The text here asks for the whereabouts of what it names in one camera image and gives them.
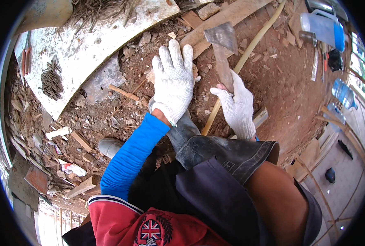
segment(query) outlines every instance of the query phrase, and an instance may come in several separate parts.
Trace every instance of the knit glove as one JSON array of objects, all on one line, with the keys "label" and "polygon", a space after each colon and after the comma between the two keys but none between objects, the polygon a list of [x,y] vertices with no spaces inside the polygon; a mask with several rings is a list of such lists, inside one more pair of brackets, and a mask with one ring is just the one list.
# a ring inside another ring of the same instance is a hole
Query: knit glove
[{"label": "knit glove", "polygon": [[185,45],[181,56],[180,44],[172,39],[169,49],[159,48],[159,56],[153,58],[155,75],[155,103],[150,111],[159,109],[172,126],[183,116],[192,99],[194,78],[192,75],[192,47]]},{"label": "knit glove", "polygon": [[255,136],[256,130],[252,115],[254,113],[254,96],[248,91],[241,78],[230,70],[233,78],[234,96],[226,91],[223,85],[211,88],[210,92],[219,97],[224,117],[238,139],[249,140]]}]

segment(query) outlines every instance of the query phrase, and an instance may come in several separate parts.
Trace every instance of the blue arm sleeve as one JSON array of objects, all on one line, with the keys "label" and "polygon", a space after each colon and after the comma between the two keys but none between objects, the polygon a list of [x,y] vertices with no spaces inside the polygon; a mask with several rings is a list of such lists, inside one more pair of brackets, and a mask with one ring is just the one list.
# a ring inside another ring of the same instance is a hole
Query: blue arm sleeve
[{"label": "blue arm sleeve", "polygon": [[129,188],[144,161],[169,130],[169,126],[147,113],[141,126],[133,132],[107,166],[101,179],[101,194],[127,200]]}]

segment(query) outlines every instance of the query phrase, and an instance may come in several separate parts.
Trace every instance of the gray boot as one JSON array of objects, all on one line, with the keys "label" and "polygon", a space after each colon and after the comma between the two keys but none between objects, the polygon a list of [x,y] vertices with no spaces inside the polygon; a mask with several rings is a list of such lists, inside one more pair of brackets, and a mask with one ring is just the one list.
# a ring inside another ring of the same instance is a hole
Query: gray boot
[{"label": "gray boot", "polygon": [[98,142],[98,150],[103,155],[113,159],[114,155],[120,150],[122,142],[118,139],[104,138]]}]

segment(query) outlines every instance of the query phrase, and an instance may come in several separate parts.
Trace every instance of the union jack emblem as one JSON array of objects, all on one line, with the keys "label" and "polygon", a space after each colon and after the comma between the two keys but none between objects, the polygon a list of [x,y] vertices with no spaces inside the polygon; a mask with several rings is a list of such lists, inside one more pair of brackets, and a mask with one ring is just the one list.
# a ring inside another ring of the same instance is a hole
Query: union jack emblem
[{"label": "union jack emblem", "polygon": [[154,220],[148,220],[141,227],[141,239],[160,239],[159,224]]}]

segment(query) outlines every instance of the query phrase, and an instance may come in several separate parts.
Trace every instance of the red shirt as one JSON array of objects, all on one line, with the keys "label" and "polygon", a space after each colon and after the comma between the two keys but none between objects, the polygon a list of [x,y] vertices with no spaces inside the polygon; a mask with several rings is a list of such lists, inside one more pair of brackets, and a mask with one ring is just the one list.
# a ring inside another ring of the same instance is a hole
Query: red shirt
[{"label": "red shirt", "polygon": [[115,196],[88,200],[97,245],[229,245],[199,219],[138,207]]}]

